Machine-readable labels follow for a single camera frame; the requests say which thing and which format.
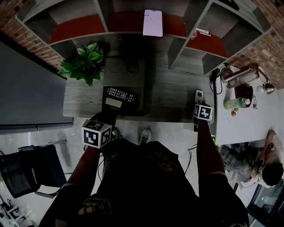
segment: green plastic bottle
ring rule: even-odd
[[[244,108],[246,105],[250,104],[250,100],[247,98],[236,98],[233,100],[227,100],[224,102],[224,108],[229,109],[235,109],[235,108]]]

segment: white phone screen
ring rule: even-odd
[[[143,35],[163,37],[161,11],[150,9],[144,11]]]

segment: brick wall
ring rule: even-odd
[[[0,0],[0,31],[47,64],[59,69],[62,58],[15,19],[25,2]]]
[[[278,89],[284,88],[284,3],[282,0],[252,0],[252,2],[262,10],[272,30],[229,63],[238,68],[258,63]]]

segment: green plant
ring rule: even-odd
[[[92,43],[84,49],[77,48],[78,54],[61,63],[58,71],[63,77],[85,79],[87,85],[93,86],[93,79],[100,80],[100,71],[103,61],[103,48]]]

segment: white handheld device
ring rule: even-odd
[[[143,35],[163,37],[162,11],[145,9]]]
[[[195,91],[195,103],[196,104],[202,104],[203,102],[203,91],[202,90],[196,90]]]

